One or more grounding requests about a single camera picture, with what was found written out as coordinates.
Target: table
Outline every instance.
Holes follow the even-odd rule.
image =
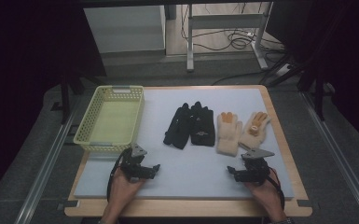
[[[268,114],[271,116],[271,126],[283,156],[287,173],[292,181],[295,197],[286,200],[285,213],[290,217],[307,217],[312,208],[300,206],[308,196],[304,190],[296,164],[283,130],[275,113],[267,89],[263,86],[220,86],[220,87],[145,87],[146,90],[221,90],[221,89],[258,89],[262,95]],[[77,202],[74,207],[66,207],[65,214],[69,217],[101,217],[107,205],[106,199],[77,199],[74,196],[76,184],[81,177],[89,152],[85,152],[68,201]],[[250,200],[149,200],[135,199],[123,210],[123,217],[263,217],[265,211],[252,199]]]

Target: white glove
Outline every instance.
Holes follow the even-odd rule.
[[[263,112],[252,113],[251,118],[246,122],[240,143],[249,148],[260,147],[266,139],[266,125],[271,118]]]
[[[242,122],[237,120],[237,115],[231,112],[221,113],[217,116],[217,152],[237,156],[238,140],[242,130]]]

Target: gray carpet floor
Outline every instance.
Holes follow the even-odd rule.
[[[150,60],[138,58],[122,61],[104,58],[108,77],[101,81],[112,85],[199,86],[255,85],[263,77],[254,55],[241,57],[221,55],[198,56],[194,73],[186,71],[183,57]],[[86,87],[82,95],[70,93],[70,100],[80,102],[73,125],[79,124],[97,85],[82,78]],[[359,223],[359,203],[328,149],[309,109],[297,91],[298,77],[269,88],[286,140],[297,169],[311,200],[310,217],[294,217],[296,223]],[[16,160],[0,182],[0,223],[13,223],[21,210],[29,189],[61,128],[61,111],[51,110],[61,101],[61,89],[55,87],[45,94],[44,106],[23,144]],[[324,98],[325,124],[340,150],[359,178],[359,133],[343,118],[329,97]],[[65,206],[76,176],[83,150],[72,143],[74,130],[65,139],[48,182],[43,189],[31,223],[96,223],[98,218],[67,217]],[[259,223],[258,218],[123,218],[122,223]]]

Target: person's left hand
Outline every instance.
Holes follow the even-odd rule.
[[[109,204],[104,210],[102,218],[104,223],[115,223],[123,208],[132,201],[145,182],[146,179],[139,179],[135,183],[129,182],[120,167],[118,167],[113,176]]]

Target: green plastic basket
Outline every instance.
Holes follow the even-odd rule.
[[[100,86],[80,122],[74,142],[87,151],[133,147],[144,110],[142,86]]]

